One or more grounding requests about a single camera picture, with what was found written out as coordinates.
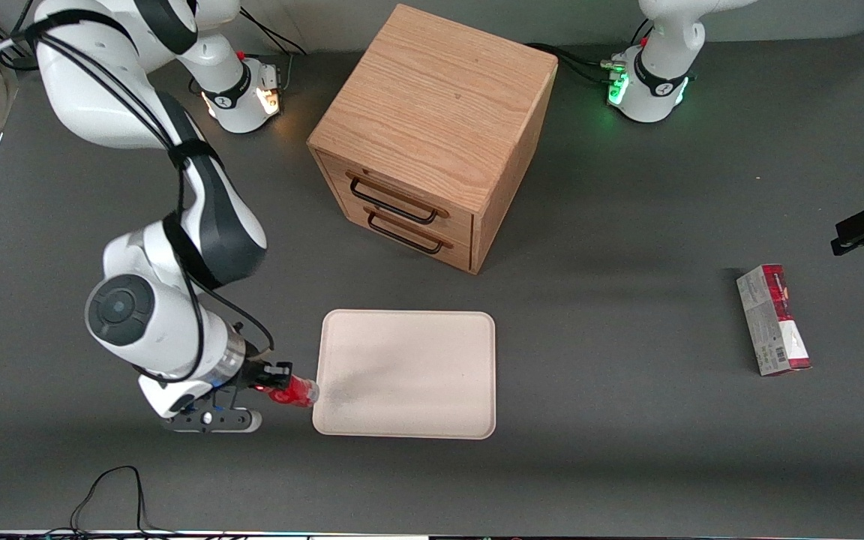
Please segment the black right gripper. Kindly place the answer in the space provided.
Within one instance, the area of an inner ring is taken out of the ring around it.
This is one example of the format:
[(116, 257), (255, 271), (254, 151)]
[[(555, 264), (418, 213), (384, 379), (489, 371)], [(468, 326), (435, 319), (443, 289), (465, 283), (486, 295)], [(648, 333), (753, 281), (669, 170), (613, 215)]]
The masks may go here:
[(279, 361), (271, 364), (264, 360), (246, 358), (239, 372), (240, 389), (257, 389), (267, 393), (277, 388), (277, 377), (290, 377), (293, 363)]

